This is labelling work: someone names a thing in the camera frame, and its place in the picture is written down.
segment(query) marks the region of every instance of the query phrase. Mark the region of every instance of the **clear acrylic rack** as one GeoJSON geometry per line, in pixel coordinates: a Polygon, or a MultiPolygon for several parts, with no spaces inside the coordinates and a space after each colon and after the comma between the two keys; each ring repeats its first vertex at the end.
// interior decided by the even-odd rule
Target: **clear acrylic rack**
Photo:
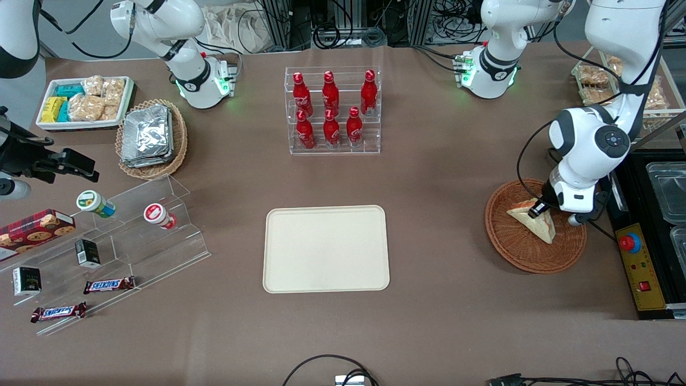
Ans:
{"type": "Polygon", "coordinates": [[[286,102],[286,125],[288,128],[288,147],[292,155],[344,155],[344,154],[379,154],[381,152],[381,67],[380,66],[348,66],[348,67],[286,67],[284,80],[286,102]],[[364,74],[367,70],[376,73],[376,83],[379,90],[377,94],[377,111],[373,116],[360,116],[362,118],[362,145],[352,148],[348,144],[345,126],[348,120],[348,111],[352,106],[359,107],[361,100],[360,91],[364,84],[364,74]],[[340,125],[341,146],[330,150],[324,141],[324,100],[322,88],[324,86],[324,72],[332,71],[336,86],[340,95],[340,114],[336,121],[340,125]],[[293,98],[293,74],[300,72],[309,89],[314,114],[309,118],[314,129],[314,137],[317,143],[314,149],[307,150],[298,139],[296,130],[296,103],[293,98]]]}
{"type": "MultiPolygon", "coordinates": [[[[110,218],[78,212],[73,215],[75,232],[43,246],[49,247],[46,250],[8,260],[13,264],[0,269],[0,280],[12,281],[12,270],[18,266],[40,269],[42,291],[32,297],[16,297],[15,306],[26,314],[27,323],[37,307],[73,306],[81,302],[86,302],[88,318],[211,255],[181,200],[188,194],[188,189],[165,175],[110,198],[117,206],[110,218]],[[155,202],[176,216],[173,229],[164,230],[145,221],[143,210],[155,202]],[[74,244],[81,238],[97,245],[100,267],[78,265],[74,244]],[[131,275],[136,278],[134,289],[83,294],[86,281],[131,275]]],[[[72,317],[40,322],[36,324],[36,334],[53,334],[79,320],[72,317]]]]}

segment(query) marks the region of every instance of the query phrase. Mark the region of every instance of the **snickers wrapper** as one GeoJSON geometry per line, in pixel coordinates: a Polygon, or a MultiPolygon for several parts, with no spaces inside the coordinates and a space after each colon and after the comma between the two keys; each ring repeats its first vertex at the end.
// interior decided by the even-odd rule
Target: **snickers wrapper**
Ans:
{"type": "Polygon", "coordinates": [[[84,295],[88,295],[91,292],[128,290],[135,286],[136,282],[133,276],[123,277],[121,279],[100,280],[99,282],[86,282],[84,295]]]}
{"type": "Polygon", "coordinates": [[[31,323],[38,321],[47,321],[52,319],[59,319],[63,317],[79,317],[86,316],[86,302],[77,304],[76,306],[57,307],[57,308],[41,308],[38,307],[31,315],[31,323]]]}

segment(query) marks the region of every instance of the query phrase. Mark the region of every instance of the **red button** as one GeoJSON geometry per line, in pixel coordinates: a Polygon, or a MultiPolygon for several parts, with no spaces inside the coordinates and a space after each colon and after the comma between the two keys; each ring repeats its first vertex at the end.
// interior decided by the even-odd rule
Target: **red button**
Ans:
{"type": "Polygon", "coordinates": [[[622,236],[619,238],[619,248],[622,249],[622,251],[630,251],[636,247],[636,241],[634,241],[634,238],[626,235],[622,236]]]}

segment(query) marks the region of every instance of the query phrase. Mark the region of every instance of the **small black box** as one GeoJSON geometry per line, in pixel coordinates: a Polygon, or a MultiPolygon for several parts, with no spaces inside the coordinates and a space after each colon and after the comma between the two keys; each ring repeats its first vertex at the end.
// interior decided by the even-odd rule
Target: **small black box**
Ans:
{"type": "Polygon", "coordinates": [[[12,271],[14,295],[37,295],[40,293],[40,270],[18,266],[12,271]]]}
{"type": "Polygon", "coordinates": [[[97,268],[100,266],[100,256],[97,254],[97,245],[89,240],[81,239],[76,242],[76,257],[80,266],[97,268]]]}

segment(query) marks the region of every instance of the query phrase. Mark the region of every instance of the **tabletop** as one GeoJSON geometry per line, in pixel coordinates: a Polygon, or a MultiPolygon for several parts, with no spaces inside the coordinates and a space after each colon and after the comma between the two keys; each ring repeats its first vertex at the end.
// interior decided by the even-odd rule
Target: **tabletop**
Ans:
{"type": "MultiPolygon", "coordinates": [[[[486,201],[516,179],[524,141],[580,103],[569,77],[575,60],[554,45],[531,44],[521,64],[505,95],[481,100],[412,49],[246,56],[235,97],[199,111],[168,83],[162,60],[48,60],[48,80],[126,75],[139,88],[136,102],[178,106],[189,149],[174,176],[191,191],[189,214],[212,256],[49,337],[34,336],[29,315],[12,306],[11,284],[1,283],[0,383],[279,385],[301,360],[324,353],[350,356],[397,386],[481,385],[513,372],[603,379],[615,376],[616,356],[662,380],[686,372],[686,324],[637,320],[617,245],[602,234],[589,228],[582,257],[555,275],[524,273],[489,242],[486,201]],[[383,74],[381,153],[291,156],[285,68],[372,64],[383,74]],[[384,208],[388,288],[264,291],[267,213],[329,205],[384,208]]],[[[46,207],[76,212],[82,190],[113,196],[142,183],[117,166],[113,131],[50,137],[94,158],[100,182],[35,182],[31,197],[0,204],[2,219],[46,207]]],[[[525,177],[547,177],[548,146],[546,135],[532,142],[525,177]]],[[[320,360],[291,383],[331,384],[351,368],[320,360]]]]}

